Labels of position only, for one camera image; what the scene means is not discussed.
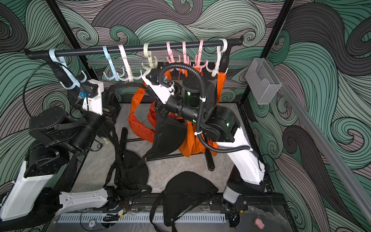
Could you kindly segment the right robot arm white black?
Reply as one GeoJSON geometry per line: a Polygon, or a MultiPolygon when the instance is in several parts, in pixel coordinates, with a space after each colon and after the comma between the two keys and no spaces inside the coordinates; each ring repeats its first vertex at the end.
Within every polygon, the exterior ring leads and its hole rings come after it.
{"type": "Polygon", "coordinates": [[[160,100],[159,112],[171,112],[186,122],[186,132],[182,132],[177,142],[179,151],[189,156],[205,153],[207,150],[229,155],[237,168],[237,177],[231,178],[223,197],[234,204],[249,190],[263,192],[265,166],[258,154],[249,145],[235,113],[217,103],[215,85],[205,81],[205,98],[201,98],[201,88],[196,78],[186,79],[182,86],[173,81],[152,85],[151,89],[160,100]]]}

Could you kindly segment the orange tote bag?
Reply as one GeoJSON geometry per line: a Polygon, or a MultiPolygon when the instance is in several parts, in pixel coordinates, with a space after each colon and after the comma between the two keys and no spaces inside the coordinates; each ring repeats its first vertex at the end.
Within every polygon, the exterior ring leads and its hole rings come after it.
{"type": "Polygon", "coordinates": [[[187,121],[186,129],[186,138],[179,147],[181,154],[185,157],[190,157],[191,155],[205,153],[206,147],[200,142],[199,138],[194,135],[196,126],[194,126],[190,121],[187,121]]]}

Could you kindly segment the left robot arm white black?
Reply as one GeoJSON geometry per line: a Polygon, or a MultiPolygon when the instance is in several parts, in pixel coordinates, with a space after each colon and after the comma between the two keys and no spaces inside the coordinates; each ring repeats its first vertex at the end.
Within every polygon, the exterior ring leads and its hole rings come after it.
{"type": "Polygon", "coordinates": [[[115,207],[116,193],[108,186],[88,192],[65,192],[47,183],[70,154],[86,155],[106,121],[103,95],[84,100],[87,113],[79,120],[60,107],[52,107],[30,119],[31,143],[18,176],[1,203],[1,231],[32,228],[63,213],[88,208],[115,207]]]}

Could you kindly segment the black sling bag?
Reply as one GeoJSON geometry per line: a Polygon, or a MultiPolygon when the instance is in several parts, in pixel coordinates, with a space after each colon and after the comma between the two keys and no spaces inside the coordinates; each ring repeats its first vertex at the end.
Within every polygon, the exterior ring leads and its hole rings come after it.
{"type": "MultiPolygon", "coordinates": [[[[136,82],[112,85],[107,91],[114,91],[124,87],[144,89],[145,93],[154,99],[154,102],[160,101],[149,86],[136,82]]],[[[186,134],[186,127],[173,115],[168,114],[166,118],[157,116],[155,139],[151,149],[143,156],[143,159],[146,161],[165,159],[181,146],[186,138],[186,134]]]]}

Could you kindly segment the orange fanny pack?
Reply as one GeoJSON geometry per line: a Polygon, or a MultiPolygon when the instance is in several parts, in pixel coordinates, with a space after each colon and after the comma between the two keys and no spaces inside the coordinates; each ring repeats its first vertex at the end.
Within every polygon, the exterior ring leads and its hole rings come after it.
{"type": "Polygon", "coordinates": [[[216,77],[208,76],[206,78],[206,103],[215,105],[221,102],[221,95],[226,80],[226,72],[219,72],[216,77]]]}

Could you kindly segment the red orange black backpack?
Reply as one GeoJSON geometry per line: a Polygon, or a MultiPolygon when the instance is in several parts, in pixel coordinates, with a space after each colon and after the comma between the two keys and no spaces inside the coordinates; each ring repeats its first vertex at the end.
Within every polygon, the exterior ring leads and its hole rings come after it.
{"type": "Polygon", "coordinates": [[[145,90],[141,88],[134,94],[131,100],[128,123],[136,136],[153,143],[157,122],[157,114],[154,109],[156,102],[152,102],[151,105],[141,104],[144,96],[145,90]]]}

